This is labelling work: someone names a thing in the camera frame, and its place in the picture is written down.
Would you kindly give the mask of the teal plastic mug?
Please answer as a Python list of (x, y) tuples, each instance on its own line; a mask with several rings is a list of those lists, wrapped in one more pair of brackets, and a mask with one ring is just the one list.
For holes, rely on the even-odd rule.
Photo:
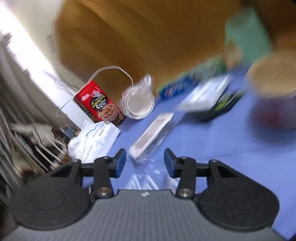
[(261, 18), (250, 6), (237, 11), (225, 22), (225, 44), (230, 42), (242, 53), (242, 62), (248, 66), (273, 51)]

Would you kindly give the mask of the instant noodle cup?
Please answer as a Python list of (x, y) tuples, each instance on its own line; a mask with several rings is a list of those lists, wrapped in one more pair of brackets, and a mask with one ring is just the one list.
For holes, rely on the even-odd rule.
[(246, 76), (256, 95), (255, 120), (269, 128), (295, 129), (295, 50), (260, 57)]

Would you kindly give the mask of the clear plastic lidded container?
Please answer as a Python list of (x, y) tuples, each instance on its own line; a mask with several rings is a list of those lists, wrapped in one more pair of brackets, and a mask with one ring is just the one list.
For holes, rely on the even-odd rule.
[(123, 93), (119, 106), (123, 114), (134, 120), (146, 118), (154, 109), (153, 78), (145, 75), (139, 83), (129, 86)]

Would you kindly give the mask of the white plastic bag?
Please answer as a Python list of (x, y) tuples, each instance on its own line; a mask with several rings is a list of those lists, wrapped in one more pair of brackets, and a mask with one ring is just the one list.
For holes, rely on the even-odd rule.
[(93, 163), (95, 159), (107, 156), (119, 134), (120, 129), (109, 121), (85, 121), (78, 136), (68, 144), (69, 156), (83, 164)]

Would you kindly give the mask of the silver foil long packet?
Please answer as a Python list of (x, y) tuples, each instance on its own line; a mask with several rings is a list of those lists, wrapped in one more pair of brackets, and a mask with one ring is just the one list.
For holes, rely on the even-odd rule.
[(132, 144), (128, 150), (132, 159), (141, 162), (148, 149), (151, 149), (153, 144), (161, 137), (161, 134), (168, 129), (174, 113), (160, 113), (156, 119), (147, 127), (143, 134)]

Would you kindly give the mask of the dark green wrapped packet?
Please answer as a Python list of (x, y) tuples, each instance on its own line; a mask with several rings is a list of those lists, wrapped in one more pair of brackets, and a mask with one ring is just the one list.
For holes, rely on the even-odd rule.
[(176, 107), (177, 111), (192, 113), (201, 122), (211, 121), (228, 113), (245, 95), (245, 90), (228, 91), (230, 75), (220, 75), (201, 81)]

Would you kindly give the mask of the blue green carton box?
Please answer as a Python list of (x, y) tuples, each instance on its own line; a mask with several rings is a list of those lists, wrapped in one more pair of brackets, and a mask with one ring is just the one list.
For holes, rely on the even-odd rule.
[(170, 99), (197, 86), (201, 81), (208, 80), (226, 72), (226, 66), (221, 55), (183, 72), (173, 80), (157, 89), (157, 94), (162, 100)]

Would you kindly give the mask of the blue patterned tablecloth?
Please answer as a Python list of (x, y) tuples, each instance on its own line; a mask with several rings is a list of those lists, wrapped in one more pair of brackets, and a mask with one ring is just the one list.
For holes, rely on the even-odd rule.
[(188, 156), (197, 162), (217, 159), (273, 191), (280, 211), (273, 228), (285, 239), (295, 234), (295, 131), (273, 130), (253, 122), (256, 101), (245, 78), (247, 70), (230, 71), (229, 91), (245, 90), (245, 95), (228, 113), (201, 123), (191, 113), (175, 111), (173, 126), (163, 142), (144, 164), (128, 159), (121, 176), (112, 179), (119, 189), (176, 188), (164, 164), (164, 151)]

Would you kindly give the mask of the red snack box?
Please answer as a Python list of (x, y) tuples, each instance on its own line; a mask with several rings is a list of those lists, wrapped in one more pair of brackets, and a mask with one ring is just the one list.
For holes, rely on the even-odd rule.
[(125, 115), (93, 80), (78, 91), (74, 100), (94, 123), (109, 121), (120, 126), (125, 120)]

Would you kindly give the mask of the wooden board panel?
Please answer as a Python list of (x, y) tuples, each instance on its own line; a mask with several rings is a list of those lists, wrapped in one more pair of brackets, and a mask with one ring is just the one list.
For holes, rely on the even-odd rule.
[(226, 19), (240, 1), (65, 1), (55, 22), (61, 63), (83, 81), (95, 78), (113, 101), (146, 74), (158, 88), (218, 55)]

